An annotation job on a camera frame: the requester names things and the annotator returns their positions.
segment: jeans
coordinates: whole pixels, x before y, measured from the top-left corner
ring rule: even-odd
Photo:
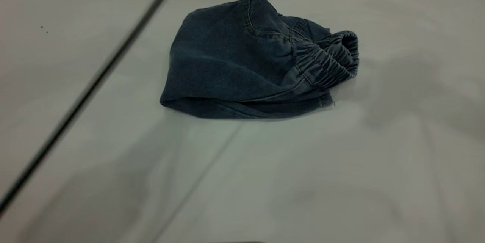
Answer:
[[[160,103],[202,118],[293,117],[332,104],[329,89],[358,64],[353,32],[239,0],[187,15]]]

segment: white surface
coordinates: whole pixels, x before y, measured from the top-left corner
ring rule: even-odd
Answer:
[[[148,1],[0,0],[2,191]],[[269,0],[359,36],[335,107],[277,121],[161,107],[183,18],[226,1],[164,5],[2,243],[483,241],[485,0]]]

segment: wrinkled fabric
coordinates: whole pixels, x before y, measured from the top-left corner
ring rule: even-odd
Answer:
[[[239,0],[187,15],[160,103],[202,118],[293,117],[332,104],[329,89],[358,65],[353,32]]]

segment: gathered elastic fabric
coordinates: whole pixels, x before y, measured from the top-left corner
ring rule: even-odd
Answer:
[[[279,14],[267,0],[196,10],[170,50],[160,103],[202,118],[286,118],[333,103],[357,75],[358,40]]]

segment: folded denim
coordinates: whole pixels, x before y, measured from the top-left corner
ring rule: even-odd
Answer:
[[[357,36],[279,14],[267,0],[189,13],[160,103],[202,118],[286,118],[333,103],[357,75]]]

